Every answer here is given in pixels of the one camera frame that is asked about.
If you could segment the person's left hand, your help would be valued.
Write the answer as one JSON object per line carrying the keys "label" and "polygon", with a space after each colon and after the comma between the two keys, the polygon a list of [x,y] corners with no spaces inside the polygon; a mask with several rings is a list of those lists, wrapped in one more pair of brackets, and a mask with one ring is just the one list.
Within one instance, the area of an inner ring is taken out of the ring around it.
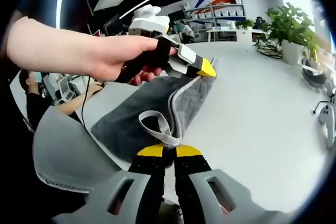
{"label": "person's left hand", "polygon": [[125,62],[145,51],[153,51],[158,40],[125,35],[98,38],[86,63],[86,75],[102,81],[116,81]]}

